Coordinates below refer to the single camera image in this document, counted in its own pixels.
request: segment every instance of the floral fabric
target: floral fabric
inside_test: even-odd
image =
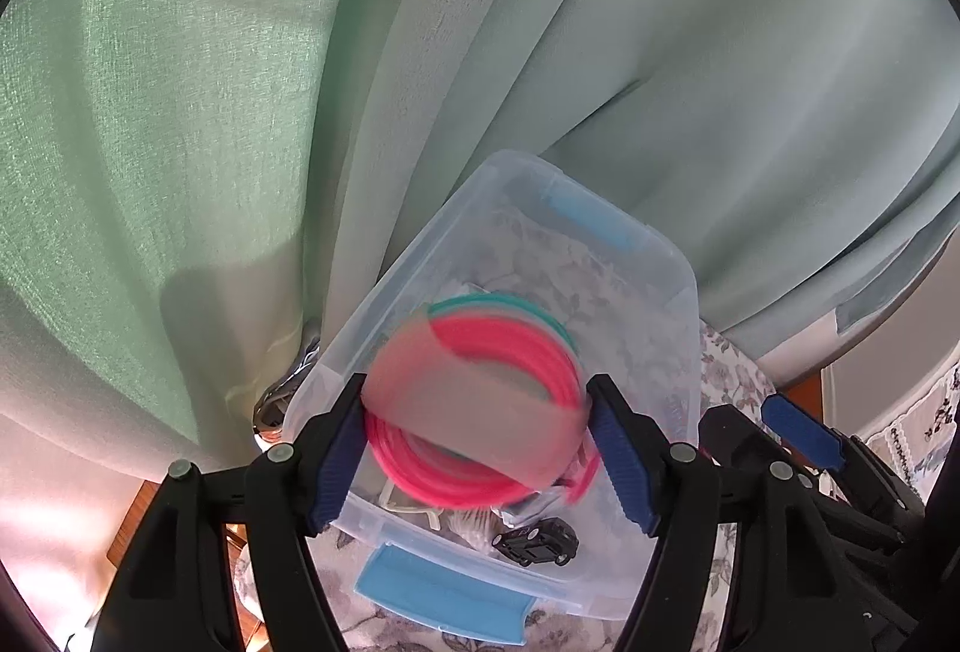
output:
[[[774,393],[757,366],[726,337],[701,325],[701,414],[730,403],[752,420],[760,420],[760,403]],[[730,591],[736,526],[718,531],[707,597],[691,652],[713,652],[719,641]],[[486,641],[463,639],[405,620],[354,593],[353,584],[371,549],[346,533],[329,528],[309,542],[323,590],[352,652],[507,652]],[[529,652],[602,652],[613,649],[622,622],[590,620],[534,608],[526,620]]]
[[[905,412],[892,412],[890,423],[867,439],[867,446],[923,502],[928,500],[953,443],[958,404],[960,364],[954,364]]]

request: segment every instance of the curtain fold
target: curtain fold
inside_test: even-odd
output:
[[[11,417],[138,475],[178,453],[251,457],[243,422],[299,346],[337,1],[11,0],[0,273],[26,306],[4,310]],[[89,370],[82,386],[42,367],[46,334]]]
[[[503,147],[678,244],[752,356],[960,220],[947,0],[13,0],[0,43],[0,383],[137,475],[246,459],[304,315]]]

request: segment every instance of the light green curtain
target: light green curtain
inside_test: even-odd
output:
[[[304,316],[499,148],[669,236],[754,355],[960,193],[947,0],[13,0],[0,43],[0,388],[138,475],[245,460]]]
[[[299,346],[337,1],[11,1],[0,271],[16,420],[144,475],[182,451],[250,458],[253,399]],[[38,378],[50,343],[93,378]]]

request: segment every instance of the pink filament coil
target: pink filament coil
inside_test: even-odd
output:
[[[463,311],[437,316],[429,324],[438,342],[455,356],[507,364],[538,381],[556,405],[583,407],[576,364],[568,351],[536,326]],[[365,424],[377,463],[397,487],[422,503],[451,510],[474,509],[509,505],[531,494],[531,487],[488,465],[450,454],[371,412],[366,412]],[[563,478],[569,502],[587,492],[597,468],[596,447],[589,434],[584,434],[575,465]]]

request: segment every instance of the metal bolt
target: metal bolt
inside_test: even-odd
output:
[[[770,475],[781,481],[788,481],[793,478],[793,468],[787,463],[770,463]]]
[[[294,456],[294,447],[290,444],[277,444],[267,452],[267,459],[272,463],[285,463]]]
[[[697,450],[690,444],[673,444],[670,446],[670,456],[678,463],[692,463],[697,459]]]
[[[170,468],[167,468],[167,475],[172,479],[184,478],[187,473],[193,468],[193,463],[190,460],[173,460],[170,463]]]

